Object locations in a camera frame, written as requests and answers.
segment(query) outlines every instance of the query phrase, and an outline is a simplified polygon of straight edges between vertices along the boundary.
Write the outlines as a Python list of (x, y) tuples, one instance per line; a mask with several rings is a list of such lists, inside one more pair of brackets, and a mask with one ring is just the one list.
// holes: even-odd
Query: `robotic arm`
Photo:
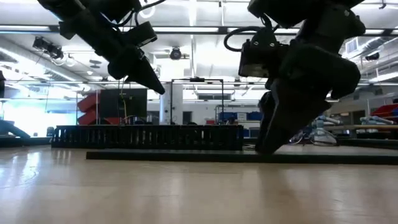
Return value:
[[(38, 0), (61, 20), (60, 33), (67, 39), (79, 35), (96, 54), (109, 61), (108, 72), (117, 80), (134, 81), (163, 94), (147, 58), (140, 49), (157, 39), (149, 22), (138, 24), (138, 12), (165, 0), (141, 6), (139, 0)], [(229, 33), (227, 49), (241, 53), (239, 75), (268, 78), (270, 90), (261, 99), (264, 119), (256, 150), (272, 154), (300, 129), (331, 105), (325, 101), (354, 92), (359, 82), (357, 66), (338, 54), (345, 39), (362, 35), (365, 26), (351, 8), (363, 0), (252, 0), (248, 10), (265, 27), (245, 27)], [(135, 14), (136, 26), (119, 30)], [(278, 23), (272, 27), (271, 20)], [(290, 45), (277, 41), (274, 31), (303, 22)], [(228, 45), (239, 32), (256, 31), (241, 49)]]

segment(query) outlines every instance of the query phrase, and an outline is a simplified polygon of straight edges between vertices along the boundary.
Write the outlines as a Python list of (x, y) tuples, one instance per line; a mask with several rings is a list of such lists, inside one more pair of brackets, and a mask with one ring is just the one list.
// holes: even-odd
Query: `light wood floor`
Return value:
[(398, 223), (396, 166), (84, 158), (0, 149), (0, 223)]

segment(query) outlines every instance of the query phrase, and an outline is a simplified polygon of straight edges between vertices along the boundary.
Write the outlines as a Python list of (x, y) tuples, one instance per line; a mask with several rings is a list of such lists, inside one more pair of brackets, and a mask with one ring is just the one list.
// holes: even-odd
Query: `white column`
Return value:
[[(171, 82), (171, 79), (183, 78), (184, 67), (182, 61), (170, 60), (162, 65), (160, 71), (160, 80)], [(159, 121), (161, 124), (182, 124), (183, 115), (183, 86), (179, 84), (173, 85), (173, 95), (171, 96), (170, 84), (164, 85), (165, 93), (160, 97)]]

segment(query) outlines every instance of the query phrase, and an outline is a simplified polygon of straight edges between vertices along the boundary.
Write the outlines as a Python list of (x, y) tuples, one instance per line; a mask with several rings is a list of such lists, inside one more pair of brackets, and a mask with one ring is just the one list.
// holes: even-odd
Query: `black railing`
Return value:
[(57, 126), (52, 147), (82, 149), (243, 150), (242, 126)]

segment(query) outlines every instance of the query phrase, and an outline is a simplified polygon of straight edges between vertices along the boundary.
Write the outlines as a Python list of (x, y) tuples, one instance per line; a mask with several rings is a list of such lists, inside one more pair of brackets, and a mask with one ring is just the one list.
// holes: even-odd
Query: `ceiling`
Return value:
[[(381, 0), (366, 0), (364, 4), (356, 6), (353, 11), (360, 16), (368, 29), (395, 28), (398, 26), (398, 1), (388, 1), (387, 7), (378, 9)], [(223, 7), (219, 7), (219, 1), (213, 0), (167, 0), (155, 7), (154, 15), (148, 19), (153, 26), (213, 26), (213, 27), (242, 27), (261, 26), (259, 19), (251, 15), (246, 7), (246, 0), (223, 1)], [(4, 25), (14, 26), (52, 26), (58, 25), (58, 20), (49, 11), (45, 10), (36, 0), (0, 0), (0, 30)], [(108, 77), (107, 61), (97, 56), (93, 49), (78, 36), (67, 40), (54, 33), (29, 33), (25, 32), (0, 32), (3, 38), (30, 53), (43, 56), (41, 60), (48, 60), (42, 52), (32, 47), (36, 37), (62, 46), (65, 53), (74, 58), (75, 64), (70, 67), (66, 64), (61, 67), (75, 75), (74, 80), (100, 80)], [(230, 45), (239, 47), (250, 35), (237, 35), (231, 38)], [(288, 44), (292, 36), (278, 36), (278, 41)], [(193, 63), (196, 65), (195, 75), (204, 78), (237, 76), (240, 54), (230, 52), (223, 45), (223, 35), (190, 35), (190, 34), (160, 34), (158, 40), (144, 46), (142, 49), (157, 57), (156, 64), (169, 63), (166, 58), (172, 47), (180, 47), (183, 54), (192, 55)], [(90, 60), (102, 62), (100, 68), (90, 68)], [(185, 76), (189, 77), (191, 63), (186, 60), (182, 63)], [(92, 86), (92, 88), (104, 88), (103, 85)]]

